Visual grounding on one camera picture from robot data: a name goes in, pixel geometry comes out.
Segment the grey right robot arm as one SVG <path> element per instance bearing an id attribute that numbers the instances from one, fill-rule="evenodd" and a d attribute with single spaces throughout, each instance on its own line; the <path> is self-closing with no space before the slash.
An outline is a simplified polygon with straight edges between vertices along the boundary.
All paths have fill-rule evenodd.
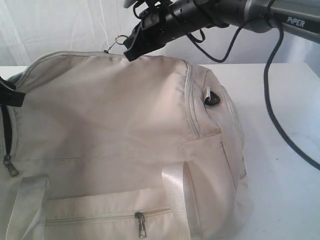
<path id="1" fill-rule="evenodd" d="M 203 40 L 192 33 L 203 28 L 230 25 L 255 33 L 266 33 L 281 25 L 285 32 L 319 43 L 320 7 L 289 0 L 127 0 L 124 7 L 147 8 L 135 17 L 140 20 L 123 42 L 125 57 L 134 61 L 187 36 L 195 45 Z"/>

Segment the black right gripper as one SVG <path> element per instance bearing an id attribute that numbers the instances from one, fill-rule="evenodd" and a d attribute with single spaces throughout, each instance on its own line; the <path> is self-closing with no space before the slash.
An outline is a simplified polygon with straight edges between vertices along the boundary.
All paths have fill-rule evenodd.
<path id="1" fill-rule="evenodd" d="M 159 5 L 145 11 L 124 41 L 124 55 L 130 62 L 208 25 L 208 18 L 193 0 L 173 3 L 161 0 Z"/>

